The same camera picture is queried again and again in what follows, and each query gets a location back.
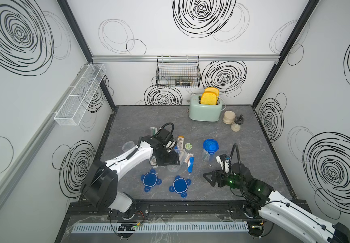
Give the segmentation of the blue-lid clear container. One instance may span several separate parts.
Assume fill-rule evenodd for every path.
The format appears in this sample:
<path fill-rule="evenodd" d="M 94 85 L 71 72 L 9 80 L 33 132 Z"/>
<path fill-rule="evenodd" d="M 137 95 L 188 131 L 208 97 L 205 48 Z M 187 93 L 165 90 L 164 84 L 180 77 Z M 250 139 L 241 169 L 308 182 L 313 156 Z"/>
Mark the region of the blue-lid clear container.
<path fill-rule="evenodd" d="M 124 153 L 132 152 L 135 148 L 136 148 L 136 144 L 133 141 L 128 141 L 121 147 Z"/>
<path fill-rule="evenodd" d="M 219 144 L 214 139 L 206 139 L 203 142 L 202 160 L 212 162 L 215 160 L 216 152 L 219 150 Z"/>
<path fill-rule="evenodd" d="M 175 152 L 178 154 L 178 160 L 176 165 L 170 165 L 168 166 L 168 170 L 170 172 L 178 172 L 182 166 L 182 164 L 185 162 L 185 159 L 187 157 L 187 153 L 184 149 L 176 149 Z"/>

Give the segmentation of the blue container lid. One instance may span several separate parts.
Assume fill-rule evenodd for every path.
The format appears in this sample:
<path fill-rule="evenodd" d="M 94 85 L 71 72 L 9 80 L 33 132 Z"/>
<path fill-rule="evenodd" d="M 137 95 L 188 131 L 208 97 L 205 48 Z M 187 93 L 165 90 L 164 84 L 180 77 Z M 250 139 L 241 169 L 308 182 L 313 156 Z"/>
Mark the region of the blue container lid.
<path fill-rule="evenodd" d="M 160 185 L 162 180 L 158 178 L 156 170 L 151 169 L 149 172 L 141 176 L 141 181 L 144 185 L 144 191 L 149 192 L 151 188 Z"/>
<path fill-rule="evenodd" d="M 172 185 L 169 187 L 169 191 L 180 195 L 182 198 L 187 197 L 187 190 L 191 185 L 191 179 L 185 179 L 181 176 L 176 176 Z"/>

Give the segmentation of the green toothbrush packet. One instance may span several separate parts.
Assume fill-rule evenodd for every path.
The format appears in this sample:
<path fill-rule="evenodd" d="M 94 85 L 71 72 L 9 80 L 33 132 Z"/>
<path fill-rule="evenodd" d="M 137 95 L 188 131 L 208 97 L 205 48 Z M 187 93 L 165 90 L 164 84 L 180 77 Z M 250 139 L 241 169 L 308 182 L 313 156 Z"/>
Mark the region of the green toothbrush packet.
<path fill-rule="evenodd" d="M 158 132 L 158 129 L 156 127 L 150 127 L 151 135 L 154 136 Z"/>

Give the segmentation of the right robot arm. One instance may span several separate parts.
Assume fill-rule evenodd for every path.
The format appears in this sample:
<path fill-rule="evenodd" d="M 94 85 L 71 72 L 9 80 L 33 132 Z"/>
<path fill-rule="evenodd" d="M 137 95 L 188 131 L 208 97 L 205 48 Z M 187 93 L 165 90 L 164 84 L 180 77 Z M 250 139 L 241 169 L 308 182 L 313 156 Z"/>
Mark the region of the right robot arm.
<path fill-rule="evenodd" d="M 304 243 L 350 243 L 350 230 L 342 223 L 333 224 L 301 208 L 271 185 L 252 176 L 241 162 L 234 144 L 230 155 L 217 158 L 219 170 L 204 173 L 213 187 L 238 189 L 245 200 L 243 210 L 248 218 L 261 217 L 297 237 Z"/>

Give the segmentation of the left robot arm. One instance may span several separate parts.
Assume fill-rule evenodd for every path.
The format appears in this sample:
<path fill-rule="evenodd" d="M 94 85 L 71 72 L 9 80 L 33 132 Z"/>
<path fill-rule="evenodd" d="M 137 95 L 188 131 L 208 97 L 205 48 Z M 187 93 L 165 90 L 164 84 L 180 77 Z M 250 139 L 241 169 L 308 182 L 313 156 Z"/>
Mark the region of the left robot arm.
<path fill-rule="evenodd" d="M 156 158 L 156 166 L 178 166 L 180 160 L 175 151 L 174 128 L 173 123 L 165 123 L 155 135 L 140 137 L 138 144 L 122 155 L 106 162 L 94 160 L 82 183 L 81 197 L 99 211 L 117 210 L 131 218 L 136 211 L 136 201 L 118 191 L 118 182 L 135 166 L 152 157 Z"/>

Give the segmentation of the mint green toaster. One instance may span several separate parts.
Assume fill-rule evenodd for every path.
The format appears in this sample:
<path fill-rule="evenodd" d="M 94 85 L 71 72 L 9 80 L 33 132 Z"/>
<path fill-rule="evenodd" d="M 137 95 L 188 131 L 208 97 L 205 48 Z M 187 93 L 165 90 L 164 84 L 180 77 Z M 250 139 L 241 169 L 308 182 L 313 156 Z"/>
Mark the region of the mint green toaster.
<path fill-rule="evenodd" d="M 225 101 L 219 97 L 216 105 L 204 105 L 200 103 L 201 93 L 191 94 L 188 116 L 191 120 L 201 122 L 217 122 L 221 112 L 227 107 Z"/>

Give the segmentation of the beige round jar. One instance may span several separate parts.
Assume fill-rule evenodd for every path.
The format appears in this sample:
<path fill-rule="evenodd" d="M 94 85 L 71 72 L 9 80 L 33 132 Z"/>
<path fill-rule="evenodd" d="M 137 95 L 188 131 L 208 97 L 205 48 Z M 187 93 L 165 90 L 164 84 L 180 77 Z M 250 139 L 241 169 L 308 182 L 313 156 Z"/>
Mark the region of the beige round jar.
<path fill-rule="evenodd" d="M 227 110 L 224 112 L 224 116 L 223 116 L 222 121 L 223 121 L 223 123 L 225 123 L 227 125 L 231 125 L 233 123 L 235 117 L 236 117 L 235 112 Z"/>

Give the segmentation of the black-cap glass bottle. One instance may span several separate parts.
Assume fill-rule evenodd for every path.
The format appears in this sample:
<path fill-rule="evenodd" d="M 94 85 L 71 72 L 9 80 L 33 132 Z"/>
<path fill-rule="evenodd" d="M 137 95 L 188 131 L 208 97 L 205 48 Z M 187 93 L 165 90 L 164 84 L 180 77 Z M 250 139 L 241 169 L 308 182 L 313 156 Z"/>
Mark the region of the black-cap glass bottle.
<path fill-rule="evenodd" d="M 244 117 L 243 115 L 236 116 L 231 124 L 231 130 L 233 132 L 239 132 L 241 130 L 241 127 L 244 123 Z"/>

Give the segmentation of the front yellow toast slice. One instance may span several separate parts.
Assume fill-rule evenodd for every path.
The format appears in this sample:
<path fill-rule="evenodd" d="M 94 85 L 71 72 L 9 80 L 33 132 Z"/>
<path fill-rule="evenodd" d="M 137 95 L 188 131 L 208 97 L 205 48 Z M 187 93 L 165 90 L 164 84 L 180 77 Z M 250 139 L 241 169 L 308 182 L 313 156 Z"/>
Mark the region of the front yellow toast slice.
<path fill-rule="evenodd" d="M 218 96 L 214 92 L 204 92 L 200 99 L 200 104 L 202 105 L 216 105 L 218 100 Z"/>

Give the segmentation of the yellow toast slice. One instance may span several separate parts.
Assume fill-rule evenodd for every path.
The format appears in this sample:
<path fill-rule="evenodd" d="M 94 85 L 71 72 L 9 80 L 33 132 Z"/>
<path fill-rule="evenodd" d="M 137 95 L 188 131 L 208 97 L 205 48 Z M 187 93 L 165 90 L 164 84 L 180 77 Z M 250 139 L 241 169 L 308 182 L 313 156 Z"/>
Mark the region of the yellow toast slice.
<path fill-rule="evenodd" d="M 200 104 L 202 105 L 216 105 L 218 100 L 218 96 L 214 92 L 204 92 L 200 99 Z"/>
<path fill-rule="evenodd" d="M 220 93 L 219 89 L 214 88 L 214 87 L 208 87 L 208 88 L 206 88 L 206 89 L 204 90 L 204 93 L 206 93 L 206 92 L 214 93 L 217 97 L 219 96 L 219 93 Z"/>

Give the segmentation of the back yellow toast slice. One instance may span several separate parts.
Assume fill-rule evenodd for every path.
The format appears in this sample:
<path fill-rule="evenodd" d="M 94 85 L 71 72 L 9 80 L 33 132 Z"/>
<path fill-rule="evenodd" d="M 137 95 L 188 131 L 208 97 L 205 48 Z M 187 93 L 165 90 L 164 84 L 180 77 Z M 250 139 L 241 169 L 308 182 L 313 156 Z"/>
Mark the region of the back yellow toast slice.
<path fill-rule="evenodd" d="M 217 97 L 219 96 L 219 93 L 220 93 L 219 89 L 214 88 L 214 87 L 208 87 L 208 88 L 206 88 L 206 89 L 204 90 L 204 93 L 206 93 L 206 92 L 214 93 Z"/>

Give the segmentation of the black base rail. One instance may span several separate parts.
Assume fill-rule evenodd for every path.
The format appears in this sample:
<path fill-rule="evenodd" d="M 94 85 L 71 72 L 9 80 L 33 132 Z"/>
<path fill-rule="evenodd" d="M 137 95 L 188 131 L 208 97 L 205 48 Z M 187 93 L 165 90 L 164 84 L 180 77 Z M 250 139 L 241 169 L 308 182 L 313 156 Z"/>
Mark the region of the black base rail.
<path fill-rule="evenodd" d="M 65 218 L 71 216 L 109 216 L 115 220 L 149 219 L 162 215 L 225 215 L 247 219 L 250 206 L 245 200 L 137 200 L 126 213 L 106 208 L 96 209 L 88 201 L 72 202 Z"/>

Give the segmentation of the white mesh wall shelf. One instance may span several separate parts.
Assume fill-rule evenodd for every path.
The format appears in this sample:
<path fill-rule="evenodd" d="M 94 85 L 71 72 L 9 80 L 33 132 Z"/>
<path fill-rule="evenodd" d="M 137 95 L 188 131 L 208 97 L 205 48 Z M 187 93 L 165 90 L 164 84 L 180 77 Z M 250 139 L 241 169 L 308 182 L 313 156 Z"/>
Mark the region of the white mesh wall shelf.
<path fill-rule="evenodd" d="M 82 67 L 72 90 L 54 117 L 56 123 L 61 126 L 80 124 L 105 73 L 106 69 L 103 64 L 90 63 Z"/>

